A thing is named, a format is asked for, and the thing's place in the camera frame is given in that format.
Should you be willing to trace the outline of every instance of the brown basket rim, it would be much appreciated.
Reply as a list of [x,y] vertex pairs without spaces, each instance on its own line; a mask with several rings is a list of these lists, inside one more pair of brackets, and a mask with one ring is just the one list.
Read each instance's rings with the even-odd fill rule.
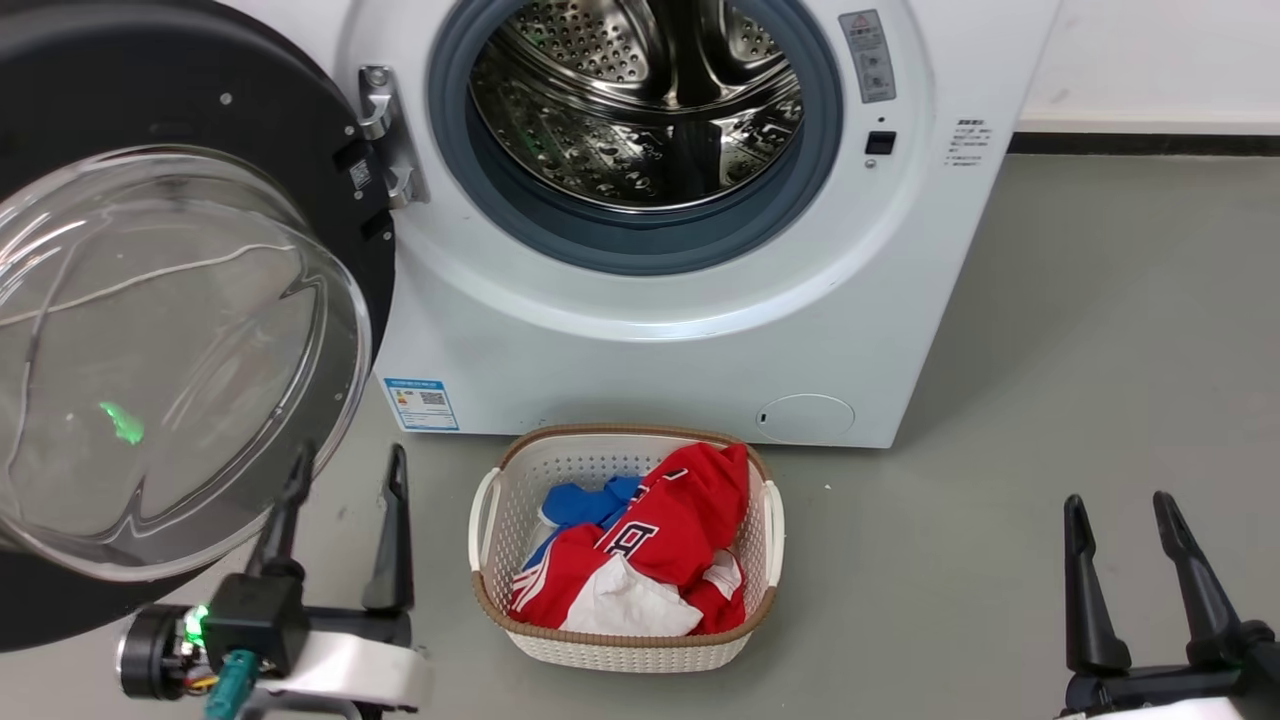
[[[511,459],[516,456],[517,452],[525,447],[545,439],[549,437],[563,437],[563,436],[581,436],[581,434],[636,434],[636,436],[667,436],[676,437],[681,439],[690,439],[694,442],[714,442],[721,445],[737,445],[742,443],[741,439],[723,434],[713,433],[707,430],[692,430],[689,428],[676,428],[668,425],[639,425],[639,424],[611,424],[611,423],[595,423],[595,424],[581,424],[581,425],[553,425],[549,428],[541,428],[534,430],[517,438],[507,454],[503,455],[502,462],[498,468],[502,470],[507,469],[507,464]],[[769,474],[769,468],[760,459],[759,454],[750,445],[746,446],[748,460],[755,465],[755,469],[760,473],[760,478],[765,483],[772,483],[773,478]],[[677,648],[677,647],[712,647],[728,644],[733,641],[741,639],[751,633],[764,621],[773,610],[773,601],[777,596],[776,587],[768,587],[764,591],[764,597],[760,598],[760,606],[755,609],[755,612],[746,619],[741,625],[733,628],[727,633],[717,633],[714,635],[682,635],[675,638],[663,637],[636,637],[636,635],[598,635],[589,633],[571,633],[568,630],[554,630],[550,628],[540,628],[538,625],[530,625],[529,623],[517,623],[498,610],[493,600],[489,597],[489,591],[484,587],[484,573],[475,570],[471,573],[471,587],[476,593],[476,601],[480,603],[480,609],[485,611],[485,615],[494,621],[498,626],[508,633],[515,633],[517,635],[525,635],[530,638],[538,638],[544,641],[556,641],[572,644],[589,644],[596,647],[625,647],[625,648]]]

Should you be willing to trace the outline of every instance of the door hinge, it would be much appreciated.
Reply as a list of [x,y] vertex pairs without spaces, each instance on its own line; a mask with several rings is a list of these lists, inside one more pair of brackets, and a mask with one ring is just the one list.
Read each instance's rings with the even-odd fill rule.
[[396,72],[389,65],[360,68],[360,129],[387,168],[383,182],[390,208],[398,210],[410,202],[426,202],[426,181],[404,120]]

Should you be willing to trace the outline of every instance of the qr code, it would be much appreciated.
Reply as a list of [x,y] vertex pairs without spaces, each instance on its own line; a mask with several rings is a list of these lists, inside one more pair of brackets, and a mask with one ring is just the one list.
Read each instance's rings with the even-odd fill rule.
[[365,187],[369,184],[369,181],[374,179],[372,174],[369,172],[367,160],[356,163],[347,172],[351,173],[351,183],[356,186],[356,190]]

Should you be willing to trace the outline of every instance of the green led light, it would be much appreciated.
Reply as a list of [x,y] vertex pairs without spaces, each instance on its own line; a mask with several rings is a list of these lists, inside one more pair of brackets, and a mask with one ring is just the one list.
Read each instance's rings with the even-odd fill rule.
[[191,644],[198,644],[205,647],[205,629],[200,625],[200,621],[209,615],[209,607],[205,605],[197,605],[187,614],[187,619],[183,625],[183,635],[186,635],[187,642]]
[[115,437],[129,445],[138,445],[142,442],[142,420],[129,415],[123,407],[114,402],[99,402],[97,406],[111,418],[113,423],[115,423]]

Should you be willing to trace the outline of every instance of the green cable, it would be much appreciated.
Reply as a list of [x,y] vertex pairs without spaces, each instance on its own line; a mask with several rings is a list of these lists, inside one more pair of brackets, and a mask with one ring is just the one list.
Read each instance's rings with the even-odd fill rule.
[[205,720],[236,720],[257,682],[257,655],[233,650],[205,702]]

